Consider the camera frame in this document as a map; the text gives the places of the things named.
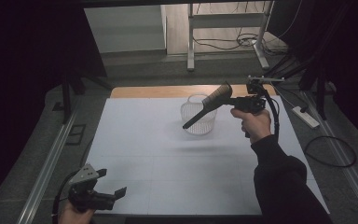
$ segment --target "black sweatshirt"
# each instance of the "black sweatshirt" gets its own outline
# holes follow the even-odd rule
[[[266,223],[333,223],[307,186],[307,168],[287,156],[274,135],[254,144],[255,193]]]

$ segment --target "person's left hand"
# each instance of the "person's left hand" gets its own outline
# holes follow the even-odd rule
[[[62,209],[59,224],[89,224],[95,210],[87,210],[85,213],[80,213],[77,209],[67,201],[65,207]]]

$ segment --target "person's right hand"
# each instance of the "person's right hand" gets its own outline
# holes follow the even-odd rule
[[[266,109],[256,115],[245,113],[239,109],[231,109],[231,114],[234,118],[242,119],[242,131],[251,135],[252,144],[271,135],[271,118]]]

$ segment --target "transparent basket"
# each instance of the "transparent basket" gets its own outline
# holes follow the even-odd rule
[[[190,101],[190,99],[195,98],[195,96],[205,96],[206,97],[208,95],[205,93],[195,93],[195,94],[191,94],[187,98],[187,102],[185,102],[181,106],[182,121],[184,123],[191,120],[194,116],[196,116],[203,109],[202,102],[191,102]],[[185,130],[188,133],[195,134],[195,135],[204,135],[204,134],[209,133],[213,128],[216,114],[217,114],[217,109],[209,112],[204,117],[199,119],[196,123],[194,123],[191,127],[189,127],[188,129],[185,129]]]

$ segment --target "power outlet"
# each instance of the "power outlet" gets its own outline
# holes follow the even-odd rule
[[[311,117],[307,112],[301,113],[301,108],[299,106],[296,106],[292,109],[292,111],[299,116],[304,122],[308,124],[312,129],[317,128],[320,124],[316,119]]]

